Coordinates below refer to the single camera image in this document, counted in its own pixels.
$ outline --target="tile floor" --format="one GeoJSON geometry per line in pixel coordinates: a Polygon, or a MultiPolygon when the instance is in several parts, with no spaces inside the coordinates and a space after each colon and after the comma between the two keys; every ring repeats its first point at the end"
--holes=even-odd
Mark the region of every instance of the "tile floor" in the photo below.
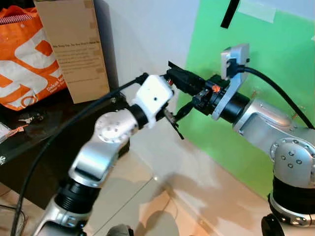
{"type": "MultiPolygon", "coordinates": [[[[170,196],[131,150],[105,182],[85,231],[89,236],[105,236],[112,226],[124,223],[134,229],[135,236],[217,236],[170,196]]],[[[18,194],[0,185],[0,204],[14,205],[17,198],[18,194]]],[[[29,236],[43,210],[29,201],[24,201],[23,210],[28,218],[23,235],[29,236]]],[[[0,209],[1,236],[9,235],[12,217],[12,212],[0,209]]]]}

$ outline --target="cardboard box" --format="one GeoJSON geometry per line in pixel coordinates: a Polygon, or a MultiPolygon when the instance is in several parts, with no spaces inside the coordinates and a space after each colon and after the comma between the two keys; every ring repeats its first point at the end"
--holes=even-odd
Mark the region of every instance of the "cardboard box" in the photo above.
{"type": "Polygon", "coordinates": [[[93,0],[34,1],[74,103],[109,92],[93,0]]]}

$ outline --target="green backdrop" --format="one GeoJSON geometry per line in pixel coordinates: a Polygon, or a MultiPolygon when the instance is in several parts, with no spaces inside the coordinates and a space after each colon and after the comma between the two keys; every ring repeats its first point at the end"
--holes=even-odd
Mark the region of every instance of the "green backdrop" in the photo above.
{"type": "MultiPolygon", "coordinates": [[[[220,74],[220,53],[228,46],[250,44],[250,67],[271,77],[314,121],[314,22],[277,11],[274,23],[236,12],[228,29],[220,27],[229,0],[201,0],[186,69],[204,79],[220,74]]],[[[250,75],[240,92],[276,105],[289,115],[286,102],[259,78],[250,75]]],[[[181,93],[178,108],[190,101],[181,93]]],[[[180,122],[183,135],[259,195],[272,187],[272,164],[262,151],[232,131],[232,125],[213,121],[193,110],[180,122]]]]}

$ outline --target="dark wooden table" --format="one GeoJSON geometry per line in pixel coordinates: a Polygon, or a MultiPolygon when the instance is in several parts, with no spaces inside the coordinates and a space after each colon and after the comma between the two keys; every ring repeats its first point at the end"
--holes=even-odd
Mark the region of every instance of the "dark wooden table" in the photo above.
{"type": "MultiPolygon", "coordinates": [[[[34,114],[43,116],[42,121],[33,121],[25,132],[17,133],[0,144],[0,156],[5,163],[0,166],[0,182],[20,192],[27,171],[39,150],[64,122],[78,113],[90,102],[73,104],[67,89],[16,112],[0,107],[0,122],[10,128],[25,124],[18,121],[34,114]]],[[[45,208],[55,194],[59,181],[67,171],[81,146],[90,139],[95,121],[102,114],[128,106],[123,95],[104,102],[86,114],[74,125],[68,127],[46,150],[37,166],[25,197],[41,208],[45,208]]],[[[127,152],[127,145],[122,152],[127,152]]]]}

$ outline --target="orange bag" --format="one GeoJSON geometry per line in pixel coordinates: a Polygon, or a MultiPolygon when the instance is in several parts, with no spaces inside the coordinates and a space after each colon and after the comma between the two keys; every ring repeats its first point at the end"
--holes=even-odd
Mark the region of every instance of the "orange bag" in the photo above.
{"type": "Polygon", "coordinates": [[[36,8],[11,6],[0,12],[0,20],[16,15],[32,18],[0,25],[0,103],[18,111],[66,84],[36,8]]]}

